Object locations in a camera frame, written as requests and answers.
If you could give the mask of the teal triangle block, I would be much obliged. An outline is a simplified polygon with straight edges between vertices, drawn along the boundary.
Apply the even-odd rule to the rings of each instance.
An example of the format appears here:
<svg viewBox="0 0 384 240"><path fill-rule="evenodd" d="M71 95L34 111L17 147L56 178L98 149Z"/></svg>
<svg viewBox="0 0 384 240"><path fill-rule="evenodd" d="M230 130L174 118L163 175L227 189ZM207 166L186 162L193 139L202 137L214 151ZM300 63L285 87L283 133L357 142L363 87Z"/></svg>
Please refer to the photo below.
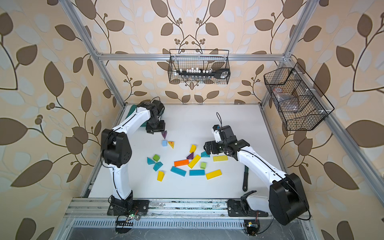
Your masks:
<svg viewBox="0 0 384 240"><path fill-rule="evenodd" d="M151 158L147 158L147 164L148 165L154 165L156 162L152 160Z"/></svg>

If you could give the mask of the orange rectangular block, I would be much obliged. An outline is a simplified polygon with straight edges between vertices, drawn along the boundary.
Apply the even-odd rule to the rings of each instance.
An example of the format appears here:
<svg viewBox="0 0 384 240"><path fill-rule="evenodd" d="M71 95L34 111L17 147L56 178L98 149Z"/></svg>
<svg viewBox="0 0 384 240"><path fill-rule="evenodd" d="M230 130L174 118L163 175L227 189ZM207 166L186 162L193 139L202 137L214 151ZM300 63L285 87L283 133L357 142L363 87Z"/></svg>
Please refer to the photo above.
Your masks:
<svg viewBox="0 0 384 240"><path fill-rule="evenodd" d="M190 163L190 161L188 159L180 160L180 161L175 161L174 166L175 167L187 166L189 163Z"/></svg>

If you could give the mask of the teal wedge block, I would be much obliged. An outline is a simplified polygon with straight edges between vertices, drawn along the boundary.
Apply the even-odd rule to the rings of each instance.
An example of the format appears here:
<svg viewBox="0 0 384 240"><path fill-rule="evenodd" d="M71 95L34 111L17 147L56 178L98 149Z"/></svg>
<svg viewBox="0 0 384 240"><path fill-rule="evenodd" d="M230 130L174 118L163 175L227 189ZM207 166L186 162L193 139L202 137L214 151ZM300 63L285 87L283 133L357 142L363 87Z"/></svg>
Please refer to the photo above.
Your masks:
<svg viewBox="0 0 384 240"><path fill-rule="evenodd" d="M157 172L161 167L163 166L163 163L162 162L157 162L155 163L154 167L153 167L153 170L155 172Z"/></svg>

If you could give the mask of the teal long block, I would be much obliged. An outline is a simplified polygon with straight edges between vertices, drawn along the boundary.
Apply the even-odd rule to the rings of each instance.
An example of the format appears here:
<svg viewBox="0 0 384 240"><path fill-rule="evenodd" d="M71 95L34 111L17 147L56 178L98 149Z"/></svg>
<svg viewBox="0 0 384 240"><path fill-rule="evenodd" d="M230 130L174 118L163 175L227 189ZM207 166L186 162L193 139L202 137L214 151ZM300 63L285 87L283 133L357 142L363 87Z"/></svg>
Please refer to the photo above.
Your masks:
<svg viewBox="0 0 384 240"><path fill-rule="evenodd" d="M177 174L179 176L182 176L182 177L185 177L186 173L187 173L185 170L182 170L182 169L174 167L174 166L172 166L171 172L174 174Z"/></svg>
<svg viewBox="0 0 384 240"><path fill-rule="evenodd" d="M192 176L192 177L204 176L204 175L205 175L205 170L190 170L189 171L189 176Z"/></svg>

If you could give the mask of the yellow small block bottom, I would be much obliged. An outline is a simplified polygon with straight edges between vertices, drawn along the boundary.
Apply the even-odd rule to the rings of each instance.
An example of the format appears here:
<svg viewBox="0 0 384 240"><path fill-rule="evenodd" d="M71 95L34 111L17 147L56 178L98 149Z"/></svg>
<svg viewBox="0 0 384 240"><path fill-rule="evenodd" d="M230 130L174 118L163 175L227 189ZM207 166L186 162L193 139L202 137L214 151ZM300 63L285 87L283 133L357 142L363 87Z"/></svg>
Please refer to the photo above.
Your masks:
<svg viewBox="0 0 384 240"><path fill-rule="evenodd" d="M162 182L164 179L165 173L163 171L158 172L157 181Z"/></svg>

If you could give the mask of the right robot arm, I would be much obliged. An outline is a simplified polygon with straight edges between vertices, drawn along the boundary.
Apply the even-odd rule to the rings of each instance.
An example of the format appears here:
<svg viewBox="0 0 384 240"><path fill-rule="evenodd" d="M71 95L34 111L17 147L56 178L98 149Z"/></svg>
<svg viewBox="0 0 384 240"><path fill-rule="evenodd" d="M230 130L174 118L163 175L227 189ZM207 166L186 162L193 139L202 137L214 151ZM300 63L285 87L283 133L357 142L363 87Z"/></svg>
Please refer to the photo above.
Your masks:
<svg viewBox="0 0 384 240"><path fill-rule="evenodd" d="M230 126L214 125L212 133L215 139L204 145L207 154L223 153L234 158L256 174L269 190L268 197L257 192L246 196L251 210L272 214L283 226L310 212L302 181L296 174L287 174L271 165L248 142L238 140Z"/></svg>

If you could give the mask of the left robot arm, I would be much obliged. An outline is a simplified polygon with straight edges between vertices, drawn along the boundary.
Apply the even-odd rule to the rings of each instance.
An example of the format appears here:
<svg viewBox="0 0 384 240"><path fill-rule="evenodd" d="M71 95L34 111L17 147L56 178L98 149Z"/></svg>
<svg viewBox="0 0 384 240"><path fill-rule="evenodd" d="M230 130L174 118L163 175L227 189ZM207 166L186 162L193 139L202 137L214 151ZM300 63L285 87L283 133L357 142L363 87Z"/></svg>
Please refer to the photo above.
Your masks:
<svg viewBox="0 0 384 240"><path fill-rule="evenodd" d="M128 162L132 157L129 136L146 124L146 132L154 134L165 131L165 121L161 115L165 110L159 100L142 102L119 125L102 132L101 154L110 169L114 184L114 198L127 200L133 193L128 183Z"/></svg>

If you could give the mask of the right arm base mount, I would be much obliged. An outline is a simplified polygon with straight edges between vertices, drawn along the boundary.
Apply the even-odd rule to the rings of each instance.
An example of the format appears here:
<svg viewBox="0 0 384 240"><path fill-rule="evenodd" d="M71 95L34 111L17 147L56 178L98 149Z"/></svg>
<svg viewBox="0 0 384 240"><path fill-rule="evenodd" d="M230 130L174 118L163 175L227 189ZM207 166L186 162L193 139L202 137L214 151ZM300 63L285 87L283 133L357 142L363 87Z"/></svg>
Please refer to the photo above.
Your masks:
<svg viewBox="0 0 384 240"><path fill-rule="evenodd" d="M229 199L227 201L229 217L268 217L269 213L261 210L253 210L247 202L247 197L254 193L257 193L257 191L245 193L239 200Z"/></svg>

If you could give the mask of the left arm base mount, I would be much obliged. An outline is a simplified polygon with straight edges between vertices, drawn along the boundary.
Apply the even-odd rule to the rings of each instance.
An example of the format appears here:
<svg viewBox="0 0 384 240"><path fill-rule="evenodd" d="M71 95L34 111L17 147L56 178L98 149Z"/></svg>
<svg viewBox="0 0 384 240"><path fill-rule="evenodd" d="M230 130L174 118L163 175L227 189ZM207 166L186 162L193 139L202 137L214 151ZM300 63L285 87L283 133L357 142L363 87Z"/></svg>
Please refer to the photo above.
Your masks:
<svg viewBox="0 0 384 240"><path fill-rule="evenodd" d="M127 200L121 200L110 196L108 199L110 204L108 216L127 216L127 215L146 215L149 210L149 200L134 200L133 197L128 197Z"/></svg>

